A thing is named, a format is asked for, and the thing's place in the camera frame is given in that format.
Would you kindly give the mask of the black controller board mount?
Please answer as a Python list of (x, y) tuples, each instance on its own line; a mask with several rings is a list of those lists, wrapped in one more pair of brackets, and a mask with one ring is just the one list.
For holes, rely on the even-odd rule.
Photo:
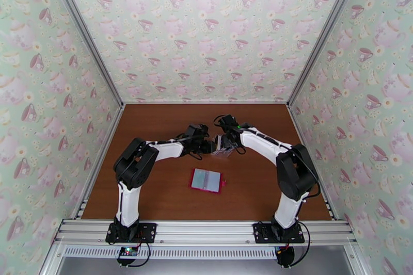
[(117, 262), (120, 267), (137, 267), (138, 265), (133, 265), (133, 262), (137, 260), (139, 252), (139, 247), (121, 247)]
[(293, 247), (285, 246), (276, 248), (277, 264), (282, 268), (289, 268), (295, 259), (295, 251)]

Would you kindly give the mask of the short aluminium table rail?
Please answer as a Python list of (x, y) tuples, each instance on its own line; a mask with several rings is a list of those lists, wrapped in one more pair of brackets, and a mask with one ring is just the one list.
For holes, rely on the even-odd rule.
[(252, 101), (123, 101), (124, 105), (245, 105), (245, 104), (252, 104), (252, 105), (287, 105), (287, 102), (265, 102), (265, 101), (259, 101), (259, 102), (252, 102)]

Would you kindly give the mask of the clear acrylic card stand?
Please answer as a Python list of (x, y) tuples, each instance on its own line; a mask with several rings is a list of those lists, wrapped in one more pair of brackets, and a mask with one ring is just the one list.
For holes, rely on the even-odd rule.
[(218, 157), (228, 157), (235, 149), (236, 145), (228, 138), (227, 135), (218, 134), (214, 137), (214, 140), (220, 140), (221, 149)]

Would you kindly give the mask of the aluminium frame post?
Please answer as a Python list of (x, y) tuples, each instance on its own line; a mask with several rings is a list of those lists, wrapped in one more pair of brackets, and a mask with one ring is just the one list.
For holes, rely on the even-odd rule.
[(79, 35), (81, 38), (81, 41), (83, 44), (86, 46), (89, 54), (91, 55), (91, 58), (93, 62), (96, 64), (96, 66), (99, 69), (100, 74), (103, 77), (103, 80), (113, 96), (114, 100), (116, 101), (117, 105), (120, 108), (124, 107), (124, 101), (122, 100), (117, 88), (115, 87), (114, 81), (112, 80), (109, 71), (107, 70), (104, 61), (101, 57), (101, 54), (95, 44), (94, 38), (92, 34), (89, 31), (89, 28), (81, 14), (81, 11), (79, 10), (76, 0), (62, 0), (63, 4), (65, 5), (71, 20), (73, 21)]
[(315, 42), (315, 45), (313, 49), (311, 50), (309, 57), (306, 60), (306, 63), (300, 73), (300, 76), (298, 77), (298, 81), (296, 82), (294, 89), (292, 90), (292, 93), (286, 102), (287, 109), (289, 111), (292, 111), (292, 105), (295, 102), (295, 100), (298, 97), (299, 92), (301, 91), (306, 78), (311, 72), (311, 69), (313, 68), (314, 64), (316, 63), (320, 53), (322, 52), (324, 46), (327, 43), (327, 40), (333, 31), (334, 27), (338, 23), (338, 19), (344, 9), (344, 6), (346, 4), (347, 0), (335, 0), (333, 3), (331, 10), (329, 12), (329, 15), (327, 16), (327, 19), (319, 33), (319, 36)]

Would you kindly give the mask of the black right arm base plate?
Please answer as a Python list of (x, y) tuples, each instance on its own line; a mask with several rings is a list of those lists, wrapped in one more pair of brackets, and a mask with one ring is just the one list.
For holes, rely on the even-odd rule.
[(252, 225), (257, 244), (303, 244), (303, 231), (298, 223), (283, 229), (277, 223), (257, 222)]

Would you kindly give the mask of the red card holder wallet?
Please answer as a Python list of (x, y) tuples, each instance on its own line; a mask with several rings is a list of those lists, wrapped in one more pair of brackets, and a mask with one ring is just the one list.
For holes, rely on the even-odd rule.
[(226, 186), (226, 180), (221, 172), (193, 168), (191, 171), (188, 187), (193, 190), (220, 194)]

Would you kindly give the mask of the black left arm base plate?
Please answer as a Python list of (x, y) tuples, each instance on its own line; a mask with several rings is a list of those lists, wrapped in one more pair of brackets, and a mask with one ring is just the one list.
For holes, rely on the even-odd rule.
[(156, 223), (136, 223), (125, 227), (117, 222), (109, 224), (105, 241), (108, 244), (115, 243), (154, 243), (156, 236)]

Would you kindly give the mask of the wide aluminium mounting rail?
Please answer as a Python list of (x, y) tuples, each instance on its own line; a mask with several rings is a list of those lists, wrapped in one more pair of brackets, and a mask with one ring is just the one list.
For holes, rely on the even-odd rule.
[[(106, 245), (109, 220), (63, 220), (55, 242), (71, 245)], [(155, 221), (154, 246), (170, 247), (258, 247), (252, 221)], [(350, 225), (343, 220), (304, 221), (301, 224), (305, 244), (311, 246), (356, 245)]]

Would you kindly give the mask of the aluminium table side rail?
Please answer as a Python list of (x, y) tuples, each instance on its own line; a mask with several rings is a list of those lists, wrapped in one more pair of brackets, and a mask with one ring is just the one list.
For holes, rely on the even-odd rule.
[(110, 147), (110, 144), (112, 142), (112, 139), (115, 135), (116, 129), (118, 127), (118, 124), (121, 120), (121, 117), (123, 115), (125, 109), (125, 104), (121, 105), (119, 107), (119, 109), (117, 109), (115, 111), (115, 114), (113, 116), (113, 119), (111, 121), (111, 123), (109, 124), (109, 128), (103, 138), (103, 142), (99, 147), (99, 150), (97, 152), (97, 154), (95, 155), (95, 158), (93, 160), (92, 163), (92, 167), (91, 170), (88, 174), (88, 177), (85, 181), (84, 184), (84, 188), (81, 192), (81, 194), (79, 195), (77, 204), (71, 214), (71, 218), (72, 219), (79, 219), (82, 217), (84, 208), (85, 208), (85, 204), (87, 203), (89, 196), (93, 190), (93, 187), (95, 185), (95, 182), (97, 180), (97, 177), (99, 175), (100, 169), (103, 165), (103, 162), (105, 160), (105, 156), (108, 152), (108, 149)]
[[(297, 134), (298, 134), (298, 137), (299, 137), (301, 143), (302, 143), (303, 145), (305, 145), (306, 147), (308, 147), (308, 150), (310, 150), (310, 149), (309, 149), (309, 146), (308, 146), (308, 144), (307, 144), (307, 142), (306, 142), (306, 138), (305, 138), (305, 136), (304, 136), (304, 134), (303, 134), (303, 132), (302, 132), (302, 130), (301, 130), (301, 127), (300, 127), (300, 125), (298, 124), (298, 122), (297, 122), (297, 120), (296, 120), (296, 118), (295, 118), (295, 116), (294, 116), (294, 111), (293, 111), (292, 107), (290, 106), (289, 103), (286, 104), (286, 107), (287, 107), (288, 113), (289, 113), (289, 115), (290, 115), (290, 117), (291, 117), (291, 120), (292, 120), (292, 123), (293, 123), (293, 125), (294, 125), (294, 128), (295, 128), (296, 131), (297, 131)], [(325, 206), (326, 206), (326, 208), (327, 208), (327, 210), (328, 210), (328, 213), (329, 213), (329, 215), (330, 215), (330, 217), (331, 217), (331, 220), (336, 221), (336, 220), (338, 220), (338, 219), (336, 218), (336, 215), (335, 215), (335, 213), (334, 213), (334, 209), (333, 209), (332, 206), (330, 205), (329, 197), (328, 197), (327, 192), (326, 192), (325, 187), (324, 187), (323, 178), (322, 178), (322, 176), (321, 176), (321, 174), (320, 174), (320, 171), (319, 171), (318, 168), (317, 168), (316, 162), (315, 162), (314, 158), (312, 157), (311, 153), (310, 153), (310, 157), (311, 157), (311, 160), (312, 160), (312, 162), (313, 162), (313, 164), (314, 164), (314, 166), (315, 166), (315, 169), (316, 169), (316, 171), (317, 171), (317, 174), (318, 174), (318, 176), (319, 176), (319, 186), (320, 186), (320, 190), (321, 190), (320, 194), (321, 194), (321, 196), (322, 196), (322, 198), (323, 198), (323, 201), (324, 201)]]

